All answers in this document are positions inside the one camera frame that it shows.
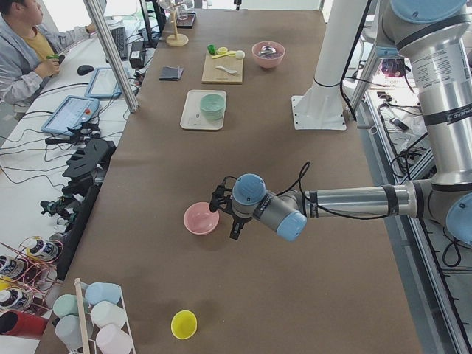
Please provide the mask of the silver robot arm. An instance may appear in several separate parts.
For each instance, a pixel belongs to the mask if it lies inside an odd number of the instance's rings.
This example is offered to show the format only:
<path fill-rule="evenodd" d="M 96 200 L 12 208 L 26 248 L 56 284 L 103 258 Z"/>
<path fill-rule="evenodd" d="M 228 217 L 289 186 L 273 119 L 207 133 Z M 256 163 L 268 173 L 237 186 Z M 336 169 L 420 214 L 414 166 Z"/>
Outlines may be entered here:
<path fill-rule="evenodd" d="M 376 39 L 385 53 L 410 62 L 437 169 L 432 178 L 337 190 L 303 190 L 295 182 L 275 193 L 247 173 L 232 188 L 217 186 L 209 203 L 211 212 L 232 216 L 231 238 L 252 220 L 291 241 L 311 218 L 407 215 L 436 221 L 470 243 L 471 72 L 462 39 L 470 22 L 464 1 L 385 1 L 380 7 Z"/>

